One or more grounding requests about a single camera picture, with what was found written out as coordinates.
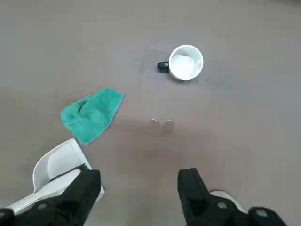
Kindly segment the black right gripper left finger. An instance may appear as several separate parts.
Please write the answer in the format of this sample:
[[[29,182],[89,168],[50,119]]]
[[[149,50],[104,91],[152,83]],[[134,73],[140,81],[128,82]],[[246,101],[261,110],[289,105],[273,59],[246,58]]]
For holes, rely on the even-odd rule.
[[[2,226],[82,226],[101,191],[99,170],[85,169],[59,196],[37,201],[26,211],[15,214],[2,208]]]

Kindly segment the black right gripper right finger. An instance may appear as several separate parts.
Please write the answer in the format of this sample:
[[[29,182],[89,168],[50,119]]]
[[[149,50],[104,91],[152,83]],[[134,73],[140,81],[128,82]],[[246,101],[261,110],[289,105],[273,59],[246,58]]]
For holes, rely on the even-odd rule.
[[[227,192],[209,191],[196,168],[178,172],[177,189],[188,226],[285,226],[283,219],[265,207],[248,211]]]

